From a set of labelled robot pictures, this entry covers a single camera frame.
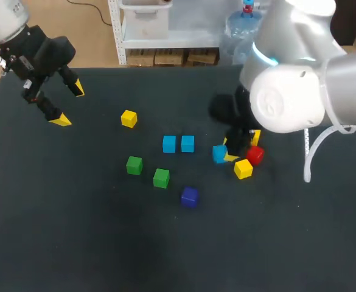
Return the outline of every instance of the block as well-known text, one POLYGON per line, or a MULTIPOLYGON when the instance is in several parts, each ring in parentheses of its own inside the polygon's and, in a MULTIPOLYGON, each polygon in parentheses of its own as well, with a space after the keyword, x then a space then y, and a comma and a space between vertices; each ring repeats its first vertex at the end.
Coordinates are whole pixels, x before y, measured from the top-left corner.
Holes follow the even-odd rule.
POLYGON ((261 130, 254 130, 254 132, 255 132, 255 135, 252 138, 251 146, 257 146, 258 145, 260 134, 262 133, 261 130))
POLYGON ((246 153, 246 158, 253 166, 258 166, 264 156, 265 151, 258 146, 252 146, 246 153))
POLYGON ((182 136, 182 152, 194 153, 194 136, 182 136))
POLYGON ((163 138, 163 152, 175 153, 176 152, 176 136, 164 136, 163 138))
POLYGON ((142 158, 130 156, 127 162, 127 172, 130 175, 140 175, 142 171, 142 158))
POLYGON ((127 65, 130 67, 153 67, 155 49, 132 49, 127 53, 127 65))
POLYGON ((153 185, 155 187, 160 187, 166 189, 170 181, 170 171, 165 169, 156 169, 155 175, 153 177, 153 185))
POLYGON ((189 208, 195 208, 198 205, 199 193, 197 189, 185 187, 181 196, 181 204, 189 208))
POLYGON ((134 111, 126 110, 121 116, 121 123, 123 126, 133 128, 137 123, 137 114, 134 111))
POLYGON ((234 164, 234 172, 239 179, 249 178, 252 175, 253 167, 247 159, 234 164))
POLYGON ((225 145, 219 145, 213 147, 213 160, 217 164, 225 163, 225 154, 228 152, 225 145))

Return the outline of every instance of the black table surface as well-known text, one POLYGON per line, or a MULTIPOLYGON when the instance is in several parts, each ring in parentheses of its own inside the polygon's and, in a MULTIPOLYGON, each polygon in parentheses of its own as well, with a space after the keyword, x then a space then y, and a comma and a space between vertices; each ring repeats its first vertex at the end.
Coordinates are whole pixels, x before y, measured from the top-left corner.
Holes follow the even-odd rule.
POLYGON ((208 116, 239 71, 79 69, 79 98, 54 77, 44 90, 65 128, 2 78, 0 292, 355 292, 356 134, 328 138, 306 184, 303 134, 264 132, 262 165, 239 181, 212 162, 226 127, 208 116), (163 135, 182 134, 195 154, 163 154, 163 135), (129 156, 141 176, 126 174, 129 156), (156 168, 170 170, 167 190, 153 187, 156 168), (197 209, 180 205, 184 186, 199 190, 197 209))

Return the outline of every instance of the light blue cube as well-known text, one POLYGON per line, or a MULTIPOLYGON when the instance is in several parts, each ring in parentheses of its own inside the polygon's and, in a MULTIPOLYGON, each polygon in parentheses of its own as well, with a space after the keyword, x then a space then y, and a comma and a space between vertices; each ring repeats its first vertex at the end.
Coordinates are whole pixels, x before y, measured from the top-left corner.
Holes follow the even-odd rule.
POLYGON ((213 147, 213 160, 217 164, 225 163, 224 160, 225 154, 228 152, 228 149, 225 145, 219 145, 213 147))
POLYGON ((163 152, 175 153, 176 152, 176 136, 164 136, 163 138, 163 152))
POLYGON ((182 136, 182 152, 194 153, 194 136, 182 136))

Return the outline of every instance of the white container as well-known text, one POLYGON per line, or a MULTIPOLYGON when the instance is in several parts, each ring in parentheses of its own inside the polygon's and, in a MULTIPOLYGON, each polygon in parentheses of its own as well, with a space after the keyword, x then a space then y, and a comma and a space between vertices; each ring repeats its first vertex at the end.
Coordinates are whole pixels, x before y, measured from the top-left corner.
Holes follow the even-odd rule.
POLYGON ((168 38, 169 10, 172 1, 158 0, 157 5, 125 5, 119 7, 125 13, 125 40, 157 40, 168 38))

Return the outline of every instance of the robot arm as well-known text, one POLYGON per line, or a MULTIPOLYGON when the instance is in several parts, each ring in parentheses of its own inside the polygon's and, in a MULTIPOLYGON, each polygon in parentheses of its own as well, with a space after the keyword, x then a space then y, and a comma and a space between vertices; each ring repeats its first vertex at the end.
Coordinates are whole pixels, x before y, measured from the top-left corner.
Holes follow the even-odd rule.
POLYGON ((75 48, 64 37, 48 38, 38 26, 29 27, 29 13, 21 0, 0 0, 0 56, 9 70, 25 80, 22 97, 36 103, 45 118, 57 125, 70 121, 45 97, 43 83, 56 72, 75 96, 84 91, 77 74, 68 68, 75 56, 75 48))
POLYGON ((333 39, 335 8, 334 0, 274 0, 240 76, 264 128, 356 125, 356 54, 333 39))

